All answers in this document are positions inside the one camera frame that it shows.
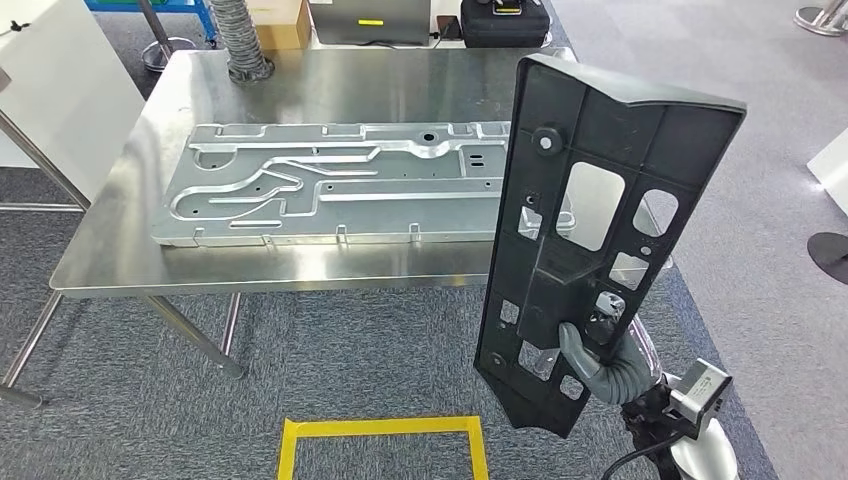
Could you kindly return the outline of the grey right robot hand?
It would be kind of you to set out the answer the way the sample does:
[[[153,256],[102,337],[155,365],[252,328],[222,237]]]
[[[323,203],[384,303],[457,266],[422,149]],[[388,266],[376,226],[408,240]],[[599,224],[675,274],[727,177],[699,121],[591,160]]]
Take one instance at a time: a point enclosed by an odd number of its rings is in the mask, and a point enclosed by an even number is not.
[[[558,326],[560,352],[580,381],[600,401],[610,405],[631,402],[650,390],[662,377],[655,345],[639,317],[635,317],[606,364],[592,356],[572,323]]]

